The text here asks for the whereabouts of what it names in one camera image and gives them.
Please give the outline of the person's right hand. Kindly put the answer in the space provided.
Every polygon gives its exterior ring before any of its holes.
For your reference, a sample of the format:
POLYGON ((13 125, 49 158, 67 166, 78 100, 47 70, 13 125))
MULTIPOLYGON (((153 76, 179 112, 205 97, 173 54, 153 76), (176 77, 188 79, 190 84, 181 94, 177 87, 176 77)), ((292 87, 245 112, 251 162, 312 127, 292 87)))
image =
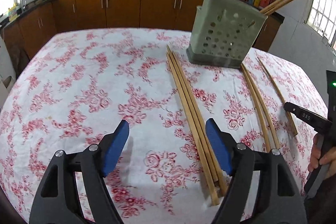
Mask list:
POLYGON ((335 175, 335 159, 336 159, 336 151, 335 147, 332 147, 325 155, 321 155, 321 150, 317 147, 317 143, 319 141, 319 134, 316 134, 313 139, 313 146, 310 154, 310 161, 308 165, 308 171, 313 172, 320 165, 328 165, 329 169, 325 176, 325 179, 335 175))

